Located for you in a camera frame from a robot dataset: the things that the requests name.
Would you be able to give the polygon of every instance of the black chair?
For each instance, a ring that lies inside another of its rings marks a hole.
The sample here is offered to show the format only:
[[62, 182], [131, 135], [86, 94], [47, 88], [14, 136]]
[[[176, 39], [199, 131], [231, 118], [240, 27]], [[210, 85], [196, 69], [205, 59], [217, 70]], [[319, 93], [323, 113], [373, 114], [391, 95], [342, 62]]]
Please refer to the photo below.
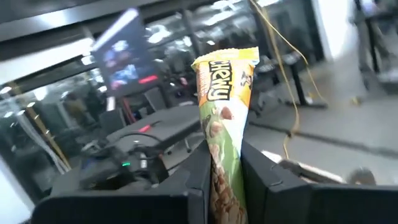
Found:
[[121, 108], [101, 113], [99, 115], [99, 123], [106, 134], [112, 134], [126, 127], [126, 121], [124, 120]]
[[[159, 87], [155, 87], [155, 88], [152, 88], [152, 89], [146, 91], [144, 93], [144, 95], [147, 98], [150, 106], [154, 109], [155, 113], [156, 113], [156, 111], [167, 109], [168, 105], [171, 106], [171, 102], [170, 102], [170, 99], [168, 98], [167, 94], [166, 95], [162, 94], [162, 89]], [[187, 138], [184, 138], [184, 143], [185, 143], [185, 146], [187, 147], [187, 152], [191, 153], [192, 149], [188, 143]], [[172, 147], [170, 147], [166, 150], [167, 154], [172, 153], [172, 151], [171, 151]]]

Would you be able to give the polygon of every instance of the snack wrapper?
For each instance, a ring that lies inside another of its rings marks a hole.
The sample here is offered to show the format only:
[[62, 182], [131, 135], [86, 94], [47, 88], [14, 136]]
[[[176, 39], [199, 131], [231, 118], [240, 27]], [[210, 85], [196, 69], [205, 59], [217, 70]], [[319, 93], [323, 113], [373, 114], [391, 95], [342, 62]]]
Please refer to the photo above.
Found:
[[258, 61], [256, 47], [217, 50], [192, 65], [201, 126], [213, 158], [210, 207], [219, 224], [248, 223], [240, 156]]

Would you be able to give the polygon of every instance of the black pole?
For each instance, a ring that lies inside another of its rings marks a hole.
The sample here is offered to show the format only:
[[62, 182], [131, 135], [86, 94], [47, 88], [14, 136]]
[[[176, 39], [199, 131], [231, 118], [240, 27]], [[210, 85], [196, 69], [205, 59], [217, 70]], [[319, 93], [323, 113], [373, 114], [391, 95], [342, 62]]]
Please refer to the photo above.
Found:
[[183, 22], [185, 28], [188, 30], [189, 38], [191, 38], [192, 49], [193, 49], [193, 52], [195, 53], [195, 57], [199, 57], [202, 55], [202, 53], [201, 53], [198, 37], [195, 35], [195, 30], [191, 24], [191, 18], [189, 15], [190, 11], [187, 9], [186, 1], [182, 1], [182, 4], [183, 4], [183, 8], [181, 10], [182, 22]]
[[267, 41], [266, 25], [261, 22], [260, 16], [258, 15], [255, 7], [250, 2], [248, 4], [252, 10], [252, 16], [257, 27], [257, 32], [255, 35], [259, 47], [259, 55], [266, 55], [268, 58], [272, 58], [270, 47], [268, 46]]
[[307, 106], [308, 102], [304, 96], [303, 86], [301, 85], [301, 82], [300, 82], [299, 72], [297, 71], [296, 64], [297, 63], [293, 63], [293, 64], [289, 65], [289, 67], [290, 67], [290, 71], [292, 72], [294, 85], [296, 86], [298, 102], [302, 106]]
[[377, 62], [375, 40], [374, 40], [374, 30], [373, 30], [373, 27], [372, 27], [370, 19], [366, 19], [365, 23], [366, 23], [366, 27], [368, 28], [369, 44], [370, 44], [370, 50], [371, 50], [371, 56], [372, 56], [373, 71], [375, 73], [379, 73], [380, 72], [380, 68], [379, 68], [379, 64]]
[[317, 21], [315, 19], [314, 6], [312, 4], [312, 1], [306, 1], [306, 0], [302, 1], [302, 5], [304, 9], [305, 21], [307, 22], [308, 33], [310, 35], [310, 40], [313, 47], [312, 50], [315, 56], [315, 60], [317, 62], [320, 62], [323, 59], [325, 59], [325, 54], [321, 43], [321, 37], [319, 34]]

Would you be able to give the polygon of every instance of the ceiling light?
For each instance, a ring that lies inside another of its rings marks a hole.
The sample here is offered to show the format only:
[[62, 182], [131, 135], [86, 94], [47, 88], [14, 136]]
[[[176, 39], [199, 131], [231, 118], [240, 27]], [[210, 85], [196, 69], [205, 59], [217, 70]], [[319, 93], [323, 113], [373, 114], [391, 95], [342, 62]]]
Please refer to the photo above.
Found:
[[107, 88], [106, 88], [106, 86], [101, 86], [98, 88], [98, 90], [103, 93], [107, 90]]
[[83, 63], [83, 65], [91, 65], [92, 63], [94, 63], [94, 58], [92, 55], [84, 56], [80, 60]]
[[91, 52], [84, 52], [84, 53], [82, 53], [82, 56], [84, 56], [84, 57], [90, 56], [90, 55], [91, 55]]
[[0, 90], [0, 93], [1, 93], [1, 94], [5, 94], [5, 93], [7, 93], [7, 92], [10, 91], [10, 90], [11, 90], [11, 87], [6, 86], [6, 87], [4, 87], [3, 89]]
[[257, 4], [260, 5], [261, 7], [265, 7], [265, 6], [270, 6], [272, 4], [275, 4], [279, 1], [280, 0], [260, 0], [257, 2]]
[[98, 38], [93, 46], [93, 50], [98, 50], [102, 45], [107, 43], [107, 41], [115, 36], [123, 27], [128, 25], [133, 19], [138, 16], [138, 11], [136, 9], [128, 9], [103, 35]]
[[185, 44], [187, 47], [191, 47], [191, 46], [192, 46], [191, 38], [185, 36], [182, 40], [184, 41], [184, 44]]
[[64, 97], [66, 97], [67, 95], [68, 95], [68, 91], [64, 91], [63, 93], [62, 93], [62, 95], [61, 95], [61, 98], [64, 98]]
[[8, 112], [6, 113], [6, 115], [4, 115], [4, 117], [5, 117], [5, 118], [9, 118], [12, 114], [13, 114], [13, 112], [8, 111]]
[[103, 82], [104, 82], [104, 79], [102, 78], [101, 75], [95, 76], [94, 79], [95, 79], [95, 81], [100, 82], [100, 83], [103, 83]]
[[43, 100], [47, 96], [47, 93], [48, 91], [46, 86], [42, 86], [40, 88], [33, 90], [33, 94], [35, 95], [38, 101]]

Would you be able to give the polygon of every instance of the gray floor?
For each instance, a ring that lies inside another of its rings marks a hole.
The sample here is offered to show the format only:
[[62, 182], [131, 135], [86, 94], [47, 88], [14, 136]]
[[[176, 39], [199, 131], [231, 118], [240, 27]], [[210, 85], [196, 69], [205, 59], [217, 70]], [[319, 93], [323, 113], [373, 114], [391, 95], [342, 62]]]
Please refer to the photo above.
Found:
[[[398, 97], [382, 96], [380, 90], [367, 93], [352, 57], [321, 65], [313, 70], [313, 74], [318, 89], [331, 106], [327, 110], [300, 108], [301, 131], [398, 152]], [[303, 75], [303, 80], [308, 80], [305, 76], [306, 74]], [[275, 90], [274, 96], [288, 96], [284, 88], [286, 87], [281, 86]], [[315, 92], [311, 84], [305, 84], [305, 88]], [[350, 99], [354, 96], [377, 98], [356, 107], [350, 104]], [[294, 109], [278, 104], [272, 97], [268, 97], [267, 102], [262, 118], [249, 119], [290, 129], [295, 119]], [[260, 150], [283, 155], [282, 133], [251, 126], [246, 131], [245, 138]], [[374, 172], [378, 184], [398, 184], [398, 161], [391, 157], [375, 156], [300, 137], [294, 137], [288, 148], [291, 159], [342, 177], [362, 166]]]

